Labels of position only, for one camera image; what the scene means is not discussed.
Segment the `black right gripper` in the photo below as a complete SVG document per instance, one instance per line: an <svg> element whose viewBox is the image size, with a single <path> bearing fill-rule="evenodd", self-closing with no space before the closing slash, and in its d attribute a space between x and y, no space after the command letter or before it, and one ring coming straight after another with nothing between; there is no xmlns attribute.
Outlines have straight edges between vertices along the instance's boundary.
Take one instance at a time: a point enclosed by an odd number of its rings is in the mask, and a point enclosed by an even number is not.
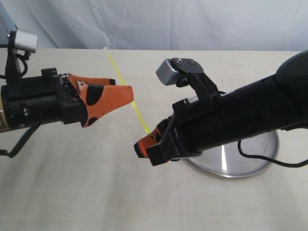
<svg viewBox="0 0 308 231"><path fill-rule="evenodd" d="M134 144L138 158L149 158L153 166L200 156L224 144L221 95L209 100L187 99L172 104L173 115Z"/></svg>

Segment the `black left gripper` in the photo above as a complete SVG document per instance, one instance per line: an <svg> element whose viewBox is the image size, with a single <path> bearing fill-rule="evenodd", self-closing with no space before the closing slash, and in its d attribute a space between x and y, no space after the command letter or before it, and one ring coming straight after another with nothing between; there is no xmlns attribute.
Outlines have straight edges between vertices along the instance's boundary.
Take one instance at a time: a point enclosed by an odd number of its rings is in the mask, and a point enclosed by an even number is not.
<svg viewBox="0 0 308 231"><path fill-rule="evenodd" d="M56 68L42 69L41 74L49 85L41 107L47 122L61 121L65 125L81 122L85 128L134 100L132 87L116 85L112 78L58 74Z"/></svg>

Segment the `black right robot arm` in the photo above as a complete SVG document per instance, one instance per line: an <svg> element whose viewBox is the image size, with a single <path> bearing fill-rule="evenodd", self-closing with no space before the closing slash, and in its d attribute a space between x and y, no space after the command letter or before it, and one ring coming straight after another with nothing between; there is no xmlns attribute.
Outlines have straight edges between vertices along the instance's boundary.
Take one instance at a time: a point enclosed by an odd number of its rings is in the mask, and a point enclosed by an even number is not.
<svg viewBox="0 0 308 231"><path fill-rule="evenodd" d="M196 97L174 103L173 114L134 144L137 156L153 166L270 131L308 126L307 51L286 60L275 74L227 93L193 59L166 59L156 75L166 86L192 87Z"/></svg>

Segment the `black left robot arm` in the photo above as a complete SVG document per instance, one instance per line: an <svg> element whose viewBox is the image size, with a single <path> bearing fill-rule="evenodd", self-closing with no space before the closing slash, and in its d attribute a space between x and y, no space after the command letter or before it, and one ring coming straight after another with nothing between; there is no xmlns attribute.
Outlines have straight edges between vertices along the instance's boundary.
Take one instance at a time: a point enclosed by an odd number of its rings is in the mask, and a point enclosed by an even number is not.
<svg viewBox="0 0 308 231"><path fill-rule="evenodd" d="M1 87L1 132L28 128L38 120L42 124L80 123L86 128L134 100L131 86L118 85L111 78L60 75L55 68L41 73Z"/></svg>

